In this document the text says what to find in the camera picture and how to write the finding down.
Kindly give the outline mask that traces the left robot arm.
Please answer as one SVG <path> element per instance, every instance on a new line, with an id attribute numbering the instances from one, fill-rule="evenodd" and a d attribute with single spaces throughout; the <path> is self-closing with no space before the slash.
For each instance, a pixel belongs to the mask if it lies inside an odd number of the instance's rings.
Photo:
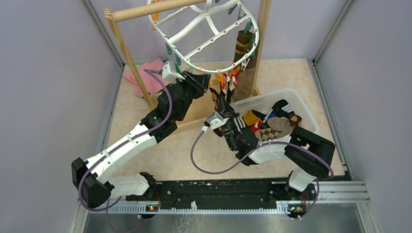
<path id="1" fill-rule="evenodd" d="M 109 199 L 119 200 L 123 196 L 140 196 L 146 201 L 154 198 L 156 180 L 149 173 L 122 177 L 113 174 L 133 157 L 176 131 L 176 123 L 185 118 L 193 100 L 207 92 L 211 79 L 209 74 L 183 71 L 164 85 L 156 76 L 157 71 L 146 69 L 145 72 L 163 88 L 157 106 L 108 149 L 85 160 L 76 158 L 71 163 L 72 182 L 81 205 L 87 210 L 96 212 Z"/>

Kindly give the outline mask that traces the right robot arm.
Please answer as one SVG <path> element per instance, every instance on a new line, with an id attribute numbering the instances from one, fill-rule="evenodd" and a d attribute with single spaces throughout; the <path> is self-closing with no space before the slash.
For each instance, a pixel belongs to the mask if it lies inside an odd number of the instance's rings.
<path id="1" fill-rule="evenodd" d="M 289 125 L 288 141 L 281 139 L 281 132 L 274 127 L 264 132 L 243 126 L 237 116 L 217 120 L 229 149 L 246 165 L 259 165 L 271 160 L 289 159 L 296 164 L 288 175 L 285 194 L 291 200 L 304 195 L 307 186 L 316 179 L 334 176 L 331 167 L 335 144 L 303 127 L 296 121 L 281 119 Z"/>

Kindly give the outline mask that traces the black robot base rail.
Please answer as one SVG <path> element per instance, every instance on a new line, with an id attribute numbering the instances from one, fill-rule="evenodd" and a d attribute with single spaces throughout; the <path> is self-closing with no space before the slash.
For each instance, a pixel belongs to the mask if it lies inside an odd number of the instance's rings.
<path id="1" fill-rule="evenodd" d="M 319 195 L 319 183 L 296 191 L 289 178 L 151 181 L 147 193 L 128 195 L 126 200 L 147 204 L 146 212 L 195 213 L 280 211 L 292 218 L 308 213 Z"/>

